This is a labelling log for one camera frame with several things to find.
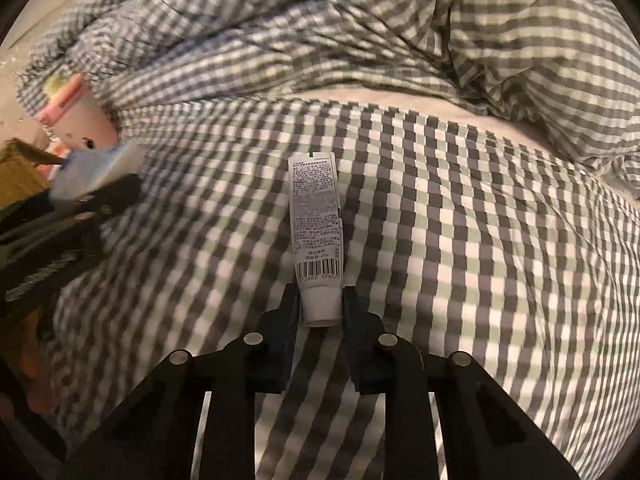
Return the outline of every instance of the beige floor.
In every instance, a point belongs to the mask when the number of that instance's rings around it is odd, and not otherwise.
[[[29,59],[31,45],[74,0],[30,0],[0,46],[0,142],[19,137],[42,138],[42,129],[15,101],[18,74]]]

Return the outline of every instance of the brown box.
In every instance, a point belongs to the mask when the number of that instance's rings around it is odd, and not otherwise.
[[[11,139],[0,147],[0,209],[49,189],[47,179],[36,166],[61,164],[63,159],[31,146],[20,139]]]

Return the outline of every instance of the tube cap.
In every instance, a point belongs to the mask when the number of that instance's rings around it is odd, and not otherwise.
[[[342,321],[342,288],[313,286],[300,291],[305,324],[310,327],[334,326]]]

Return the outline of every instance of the black and white check pattern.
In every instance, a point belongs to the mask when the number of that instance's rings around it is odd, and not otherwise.
[[[267,94],[359,84],[542,121],[634,183],[638,45],[608,0],[80,0],[18,92],[82,71],[147,154],[110,257],[69,286],[47,353],[71,443],[175,348],[250,329],[293,280],[287,157],[332,150],[345,280],[393,332],[471,352],[594,479],[640,416],[638,212],[584,166],[374,105]],[[383,404],[339,333],[302,332],[260,399],[257,477],[379,478]]]

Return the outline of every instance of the barcode number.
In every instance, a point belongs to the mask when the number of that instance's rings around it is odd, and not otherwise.
[[[298,264],[298,278],[300,280],[304,280],[305,278],[315,278],[322,274],[338,276],[338,260],[325,258],[324,260],[300,262]]]

